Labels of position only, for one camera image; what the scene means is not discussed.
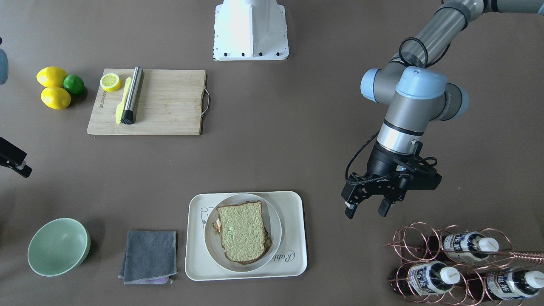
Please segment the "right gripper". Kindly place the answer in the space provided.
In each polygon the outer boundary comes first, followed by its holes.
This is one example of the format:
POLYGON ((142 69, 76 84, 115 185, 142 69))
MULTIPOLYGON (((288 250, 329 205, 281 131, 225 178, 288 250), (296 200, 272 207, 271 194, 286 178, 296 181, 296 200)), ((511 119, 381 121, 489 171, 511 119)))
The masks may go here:
POLYGON ((11 168, 24 178, 32 173, 32 168, 26 164, 27 153, 4 138, 0 138, 0 165, 11 168))

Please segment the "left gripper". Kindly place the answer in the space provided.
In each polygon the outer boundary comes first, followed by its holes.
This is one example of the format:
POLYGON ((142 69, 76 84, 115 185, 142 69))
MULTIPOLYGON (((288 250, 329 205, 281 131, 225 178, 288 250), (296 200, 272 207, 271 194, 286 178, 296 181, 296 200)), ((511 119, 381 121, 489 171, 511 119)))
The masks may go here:
POLYGON ((383 195, 378 207, 381 217, 386 217, 397 201, 402 201, 408 190, 434 190, 442 176, 435 169, 433 157, 423 158, 419 153, 422 142, 414 142, 414 152, 408 155, 394 153, 375 143, 367 162, 367 171, 360 176, 348 175, 341 192, 345 200, 345 215, 353 219, 357 206, 370 196, 383 195))

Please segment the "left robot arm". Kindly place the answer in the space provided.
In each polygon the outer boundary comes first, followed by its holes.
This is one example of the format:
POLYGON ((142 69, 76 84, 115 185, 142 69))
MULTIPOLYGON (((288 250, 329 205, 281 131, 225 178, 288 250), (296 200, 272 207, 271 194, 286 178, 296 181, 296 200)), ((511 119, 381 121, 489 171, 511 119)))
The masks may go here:
POLYGON ((486 12, 543 15, 542 0, 445 0, 415 37, 407 37, 385 68, 373 68, 362 77, 362 95, 388 106, 360 176, 346 169, 342 198, 345 215, 352 218, 363 200, 382 195, 378 213, 385 217, 408 190, 434 190, 442 177, 433 157, 423 158, 421 137, 432 121, 448 121, 468 109, 468 93, 430 70, 440 61, 451 41, 470 22, 486 12))

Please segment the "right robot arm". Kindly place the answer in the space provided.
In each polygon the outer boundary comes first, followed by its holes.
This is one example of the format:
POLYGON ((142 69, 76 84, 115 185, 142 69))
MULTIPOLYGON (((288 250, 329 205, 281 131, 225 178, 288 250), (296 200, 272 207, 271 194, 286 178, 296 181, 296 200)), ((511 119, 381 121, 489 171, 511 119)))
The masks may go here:
MULTIPOLYGON (((0 83, 4 85, 9 76, 9 61, 4 50, 0 50, 0 83)), ((24 178, 28 178, 32 173, 32 168, 26 163, 27 153, 7 141, 0 138, 0 165, 12 169, 24 178)))

